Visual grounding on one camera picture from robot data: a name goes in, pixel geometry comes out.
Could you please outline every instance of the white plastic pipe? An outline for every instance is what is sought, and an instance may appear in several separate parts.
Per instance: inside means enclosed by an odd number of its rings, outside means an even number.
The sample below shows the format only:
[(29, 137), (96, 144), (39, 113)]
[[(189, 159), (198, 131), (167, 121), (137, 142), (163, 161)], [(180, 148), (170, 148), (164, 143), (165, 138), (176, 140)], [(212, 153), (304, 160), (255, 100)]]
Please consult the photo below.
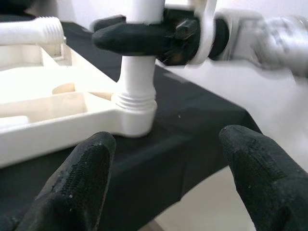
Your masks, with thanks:
[[(158, 24), (162, 21), (164, 7), (165, 0), (131, 0), (126, 21), (136, 24)], [(118, 93), (114, 96), (115, 103), (133, 110), (155, 107), (154, 70), (154, 56), (124, 56)]]
[(61, 44), (62, 25), (56, 17), (40, 17), (26, 22), (0, 23), (0, 45)]

